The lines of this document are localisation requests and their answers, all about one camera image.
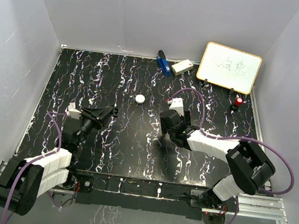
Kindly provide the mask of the white earbud charging case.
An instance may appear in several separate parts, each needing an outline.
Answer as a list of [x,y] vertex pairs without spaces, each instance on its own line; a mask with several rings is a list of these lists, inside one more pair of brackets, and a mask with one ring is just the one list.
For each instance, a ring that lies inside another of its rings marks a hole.
[[143,103],[145,102],[145,100],[146,100],[146,98],[145,98],[145,96],[142,95],[142,94],[138,94],[138,95],[136,95],[136,97],[135,97],[135,102],[136,102],[137,104],[143,104]]

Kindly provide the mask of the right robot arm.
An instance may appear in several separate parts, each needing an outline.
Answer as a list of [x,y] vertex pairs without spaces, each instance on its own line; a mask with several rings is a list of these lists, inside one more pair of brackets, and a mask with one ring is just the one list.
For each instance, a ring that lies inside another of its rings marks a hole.
[[219,209],[227,200],[240,194],[254,195],[275,174],[275,166],[253,141],[221,140],[214,135],[204,135],[175,110],[161,112],[162,134],[180,148],[208,154],[226,162],[231,174],[219,180],[209,190],[199,195],[184,195],[186,201],[200,206]]

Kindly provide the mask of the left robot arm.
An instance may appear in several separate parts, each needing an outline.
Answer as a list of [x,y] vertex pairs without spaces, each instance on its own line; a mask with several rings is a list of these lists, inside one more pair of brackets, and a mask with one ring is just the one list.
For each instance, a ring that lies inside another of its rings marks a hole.
[[35,157],[12,157],[8,161],[0,175],[0,207],[24,216],[36,199],[53,187],[74,187],[77,176],[68,170],[74,163],[74,154],[92,130],[101,130],[118,112],[116,105],[77,110],[76,104],[70,103],[63,114],[63,128],[57,129],[54,149]]

